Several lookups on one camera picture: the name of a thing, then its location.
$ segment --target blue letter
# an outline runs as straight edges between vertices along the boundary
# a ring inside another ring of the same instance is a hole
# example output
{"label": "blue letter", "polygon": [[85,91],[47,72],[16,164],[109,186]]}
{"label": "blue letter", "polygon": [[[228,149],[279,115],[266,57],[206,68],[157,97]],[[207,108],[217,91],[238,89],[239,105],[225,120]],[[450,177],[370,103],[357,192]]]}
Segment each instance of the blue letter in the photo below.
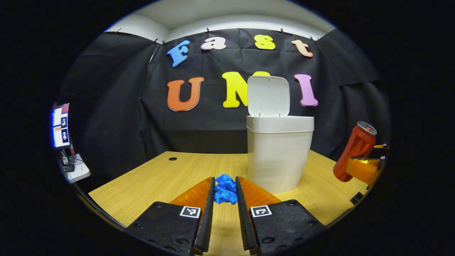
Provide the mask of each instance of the blue letter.
{"label": "blue letter", "polygon": [[182,55],[182,53],[188,52],[188,47],[186,47],[185,45],[187,45],[189,43],[190,43],[190,41],[185,40],[167,52],[172,57],[172,60],[174,61],[174,63],[172,63],[173,67],[177,66],[182,61],[184,61],[188,58],[188,56]]}

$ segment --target white ceiling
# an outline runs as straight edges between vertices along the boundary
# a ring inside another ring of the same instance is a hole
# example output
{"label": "white ceiling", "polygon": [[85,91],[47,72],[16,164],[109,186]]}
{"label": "white ceiling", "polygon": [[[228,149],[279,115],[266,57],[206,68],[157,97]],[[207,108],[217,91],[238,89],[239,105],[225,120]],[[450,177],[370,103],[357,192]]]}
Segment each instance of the white ceiling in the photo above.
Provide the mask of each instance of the white ceiling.
{"label": "white ceiling", "polygon": [[161,0],[135,12],[172,30],[190,22],[223,15],[268,15],[330,32],[334,26],[286,0]]}

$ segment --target black border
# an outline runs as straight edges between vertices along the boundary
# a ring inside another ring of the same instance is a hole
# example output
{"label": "black border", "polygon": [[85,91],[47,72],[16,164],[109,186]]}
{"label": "black border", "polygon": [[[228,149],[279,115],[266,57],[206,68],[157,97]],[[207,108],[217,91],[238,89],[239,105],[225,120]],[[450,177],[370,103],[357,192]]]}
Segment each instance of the black border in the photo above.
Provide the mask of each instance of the black border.
{"label": "black border", "polygon": [[[87,208],[63,175],[55,175],[59,169],[52,147],[42,136],[49,131],[48,113],[58,87],[78,54],[110,24],[148,3],[132,0],[7,4],[9,26],[5,29],[11,36],[5,40],[11,46],[7,52],[13,56],[6,65],[8,88],[13,90],[6,99],[7,109],[28,117],[13,114],[6,118],[6,134],[27,136],[15,152],[8,150],[5,154],[4,179],[11,185],[5,207],[10,214],[5,229],[7,251],[15,255],[159,254],[100,221]],[[382,73],[392,109],[393,137],[388,165],[369,195],[329,231],[294,251],[296,254],[395,255],[425,250],[438,254],[449,241],[445,211],[437,211],[437,197],[432,194],[441,197],[451,187],[426,173],[425,162],[432,164],[431,157],[422,156],[435,150],[435,146],[439,152],[444,151],[446,137],[435,129],[444,119],[437,120],[435,109],[442,107],[439,102],[450,102],[449,93],[436,97],[434,93],[425,95],[428,90],[419,88],[438,83],[450,86],[436,74],[439,69],[434,68],[433,61],[438,57],[435,54],[443,54],[440,49],[448,46],[438,37],[449,31],[441,24],[449,24],[449,19],[444,18],[452,6],[432,4],[331,0],[304,3],[353,39]],[[422,104],[423,96],[428,97],[429,104],[434,103],[431,108]],[[430,117],[425,127],[433,128],[426,129],[426,133],[423,117]],[[37,123],[40,125],[34,127],[38,136],[28,135],[27,127]],[[14,141],[6,145],[15,146]]]}

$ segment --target colorful foam letter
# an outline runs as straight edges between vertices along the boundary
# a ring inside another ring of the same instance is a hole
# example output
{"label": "colorful foam letter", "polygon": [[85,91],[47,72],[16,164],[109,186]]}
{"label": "colorful foam letter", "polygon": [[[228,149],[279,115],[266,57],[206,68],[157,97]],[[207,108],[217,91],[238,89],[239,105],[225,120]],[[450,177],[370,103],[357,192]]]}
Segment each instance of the colorful foam letter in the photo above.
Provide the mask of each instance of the colorful foam letter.
{"label": "colorful foam letter", "polygon": [[173,67],[177,66],[182,61],[188,58],[188,56],[183,55],[183,53],[188,53],[188,47],[186,47],[185,45],[189,43],[190,41],[185,40],[167,52],[167,54],[169,54],[172,57],[172,60],[174,61],[172,63]]}
{"label": "colorful foam letter", "polygon": [[308,45],[305,44],[305,43],[302,43],[302,41],[300,40],[294,40],[294,41],[291,41],[291,44],[294,44],[295,46],[297,46],[297,50],[305,57],[308,57],[308,58],[311,58],[313,57],[313,54],[309,51],[307,51],[307,47]]}
{"label": "colorful foam letter", "polygon": [[186,102],[180,101],[180,87],[185,82],[183,80],[174,80],[167,83],[169,91],[167,93],[167,106],[173,111],[187,111],[194,108],[199,102],[199,94],[203,77],[193,77],[188,80],[191,84],[190,99]]}
{"label": "colorful foam letter", "polygon": [[[270,73],[257,71],[253,76],[270,76]],[[223,102],[223,107],[236,108],[240,106],[240,102],[236,99],[235,93],[238,94],[244,106],[248,106],[248,84],[240,73],[226,72],[222,77],[226,79],[226,101]]]}
{"label": "colorful foam letter", "polygon": [[302,106],[317,106],[319,104],[318,100],[314,98],[313,89],[311,88],[311,76],[304,74],[296,74],[294,77],[297,79],[300,84],[300,89],[302,90],[302,100],[300,104]]}
{"label": "colorful foam letter", "polygon": [[255,35],[254,40],[256,41],[254,44],[259,49],[265,49],[265,50],[275,49],[275,44],[272,42],[273,38],[271,38],[270,36]]}
{"label": "colorful foam letter", "polygon": [[205,40],[207,43],[203,43],[201,45],[201,49],[203,50],[222,50],[226,48],[226,45],[224,44],[226,42],[226,39],[223,37],[210,37]]}

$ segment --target white trash can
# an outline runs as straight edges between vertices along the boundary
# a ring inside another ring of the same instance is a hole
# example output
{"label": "white trash can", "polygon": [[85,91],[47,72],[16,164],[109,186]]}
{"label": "white trash can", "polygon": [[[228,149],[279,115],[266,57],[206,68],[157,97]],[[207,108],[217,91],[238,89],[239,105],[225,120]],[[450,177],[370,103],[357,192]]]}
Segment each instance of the white trash can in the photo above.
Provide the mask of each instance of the white trash can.
{"label": "white trash can", "polygon": [[282,77],[248,79],[247,179],[269,193],[295,189],[310,151],[314,117],[288,116],[289,84]]}

